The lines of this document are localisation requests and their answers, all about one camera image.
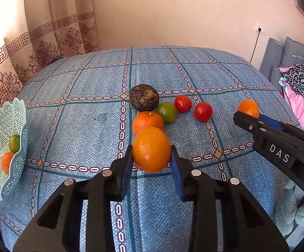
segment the red tomato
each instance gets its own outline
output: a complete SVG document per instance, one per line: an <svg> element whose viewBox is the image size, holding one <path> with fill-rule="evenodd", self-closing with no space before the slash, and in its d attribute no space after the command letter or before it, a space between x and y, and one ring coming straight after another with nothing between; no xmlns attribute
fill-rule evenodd
<svg viewBox="0 0 304 252"><path fill-rule="evenodd" d="M180 113L189 111L192 108L192 101L187 96L177 96L174 100L174 106Z"/></svg>
<svg viewBox="0 0 304 252"><path fill-rule="evenodd" d="M195 106L194 116L197 120L207 121L213 115L212 107L205 102L200 102Z"/></svg>

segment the pink blanket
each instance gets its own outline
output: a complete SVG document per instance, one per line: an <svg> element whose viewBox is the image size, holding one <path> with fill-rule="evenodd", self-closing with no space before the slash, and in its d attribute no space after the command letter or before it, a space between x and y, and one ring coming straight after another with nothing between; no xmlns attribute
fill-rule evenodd
<svg viewBox="0 0 304 252"><path fill-rule="evenodd" d="M287 70L289 70L291 67L289 68L279 68L281 72L286 72ZM301 96L300 94L297 94L296 92L294 92L290 85L287 82L283 82L286 87L287 87L287 94L288 94L288 100L286 99L287 103L289 103L289 105L291 106L293 113L295 114L295 116L297 117L297 119L300 122L300 125L302 126L302 128L304 129L304 97Z"/></svg>

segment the patterned curtain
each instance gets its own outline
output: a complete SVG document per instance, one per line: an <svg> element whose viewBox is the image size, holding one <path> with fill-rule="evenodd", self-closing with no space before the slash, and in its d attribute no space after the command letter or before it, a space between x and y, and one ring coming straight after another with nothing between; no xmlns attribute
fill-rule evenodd
<svg viewBox="0 0 304 252"><path fill-rule="evenodd" d="M13 5L14 16L0 33L0 107L51 62L99 49L93 0L13 0Z"/></svg>

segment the mint green plastic basket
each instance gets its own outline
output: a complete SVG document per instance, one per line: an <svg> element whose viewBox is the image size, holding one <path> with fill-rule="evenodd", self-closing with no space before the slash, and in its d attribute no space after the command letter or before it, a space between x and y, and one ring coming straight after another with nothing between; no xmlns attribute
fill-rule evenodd
<svg viewBox="0 0 304 252"><path fill-rule="evenodd" d="M24 101L17 98L12 104L5 102L0 108L0 160L10 151L9 139L13 134L20 135L20 150L12 158L9 175L5 174L0 163L0 203L18 186L27 153L26 108Z"/></svg>

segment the table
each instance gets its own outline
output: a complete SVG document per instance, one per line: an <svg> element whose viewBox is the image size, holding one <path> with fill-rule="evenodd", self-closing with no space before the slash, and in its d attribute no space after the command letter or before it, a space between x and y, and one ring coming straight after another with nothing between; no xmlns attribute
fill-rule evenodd
<svg viewBox="0 0 304 252"><path fill-rule="evenodd" d="M207 48L160 46L106 50L62 58L42 69L19 94L27 105L29 145L20 184L0 206L0 226L11 250L27 223L66 179L89 179L123 156L134 135L136 111L124 100L146 83L173 102L179 94L214 110L206 123L193 109L164 131L183 158L216 179L239 178L272 216L284 174L252 150L252 136L233 113L247 98L261 113L296 126L292 110L272 84L241 57ZM134 166L126 199L112 203L117 251L187 251L192 203L178 200L170 168L147 174ZM81 222L84 251L86 203ZM218 211L219 250L222 249Z"/></svg>

